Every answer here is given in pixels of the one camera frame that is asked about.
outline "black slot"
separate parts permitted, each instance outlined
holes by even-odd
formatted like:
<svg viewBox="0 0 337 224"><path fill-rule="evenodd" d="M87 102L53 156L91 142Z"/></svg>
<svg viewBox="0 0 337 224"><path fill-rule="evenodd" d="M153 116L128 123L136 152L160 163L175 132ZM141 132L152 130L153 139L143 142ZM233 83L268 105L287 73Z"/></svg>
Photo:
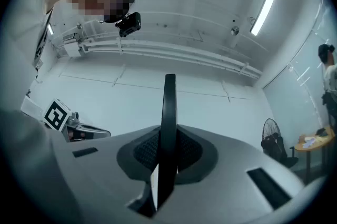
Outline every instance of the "black slot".
<svg viewBox="0 0 337 224"><path fill-rule="evenodd" d="M265 196L274 210L287 203L291 197L261 168L247 174Z"/></svg>
<svg viewBox="0 0 337 224"><path fill-rule="evenodd" d="M90 148L86 148L86 149L73 151L73 154L74 154L75 158L78 158L78 157L82 157L82 156L85 156L85 155L89 155L89 154L97 152L97 151L98 151L97 148L90 147Z"/></svg>

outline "black vent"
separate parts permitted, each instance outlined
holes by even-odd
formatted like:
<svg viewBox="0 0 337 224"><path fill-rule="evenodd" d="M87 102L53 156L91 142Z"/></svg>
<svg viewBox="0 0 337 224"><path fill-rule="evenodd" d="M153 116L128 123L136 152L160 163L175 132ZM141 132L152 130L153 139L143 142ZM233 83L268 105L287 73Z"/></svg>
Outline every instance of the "black vent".
<svg viewBox="0 0 337 224"><path fill-rule="evenodd" d="M197 162L202 156L202 146L183 134L178 132L177 139L177 166L178 171L182 171L195 162Z"/></svg>
<svg viewBox="0 0 337 224"><path fill-rule="evenodd" d="M159 133L142 142L133 151L134 158L151 171L153 171L158 164L158 139Z"/></svg>

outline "camera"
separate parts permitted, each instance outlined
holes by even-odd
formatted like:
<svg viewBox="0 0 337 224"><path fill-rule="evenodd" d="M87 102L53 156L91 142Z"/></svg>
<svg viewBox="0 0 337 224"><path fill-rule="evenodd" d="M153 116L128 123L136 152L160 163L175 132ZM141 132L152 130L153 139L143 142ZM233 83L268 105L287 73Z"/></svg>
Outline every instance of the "camera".
<svg viewBox="0 0 337 224"><path fill-rule="evenodd" d="M140 30L142 27L141 15L135 12L131 15L125 16L121 21L115 24L119 28L120 37L126 37L127 35Z"/></svg>

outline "fluorescent light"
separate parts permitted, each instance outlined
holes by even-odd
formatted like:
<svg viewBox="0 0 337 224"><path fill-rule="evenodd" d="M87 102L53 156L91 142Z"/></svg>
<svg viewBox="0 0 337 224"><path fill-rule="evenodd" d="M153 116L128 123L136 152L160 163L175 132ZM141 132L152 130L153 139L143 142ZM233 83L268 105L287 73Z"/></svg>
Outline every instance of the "fluorescent light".
<svg viewBox="0 0 337 224"><path fill-rule="evenodd" d="M262 10L259 14L259 16L257 17L252 29L251 29L251 33L254 34L255 36L259 33L265 19L268 16L268 13L270 11L270 8L272 7L274 0L265 0Z"/></svg>
<svg viewBox="0 0 337 224"><path fill-rule="evenodd" d="M54 32L53 32L53 29L52 29L52 26L50 25L50 23L48 24L48 29L49 29L49 32L51 33L51 35L53 35Z"/></svg>
<svg viewBox="0 0 337 224"><path fill-rule="evenodd" d="M299 78L297 78L297 80L296 81L298 81L298 80L300 80L301 79L301 77L308 71L310 69L310 67L308 67L305 71L304 71L304 73L302 73L302 75L299 77Z"/></svg>

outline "paper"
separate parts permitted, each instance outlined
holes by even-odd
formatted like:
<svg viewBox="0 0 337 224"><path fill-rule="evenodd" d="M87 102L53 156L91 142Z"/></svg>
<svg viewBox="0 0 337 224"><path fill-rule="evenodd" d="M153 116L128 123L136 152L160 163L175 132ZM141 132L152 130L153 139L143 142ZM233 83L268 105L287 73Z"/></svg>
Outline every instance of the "paper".
<svg viewBox="0 0 337 224"><path fill-rule="evenodd" d="M315 137L312 137L309 141L307 141L304 145L303 148L308 148L312 146L312 144L316 141Z"/></svg>

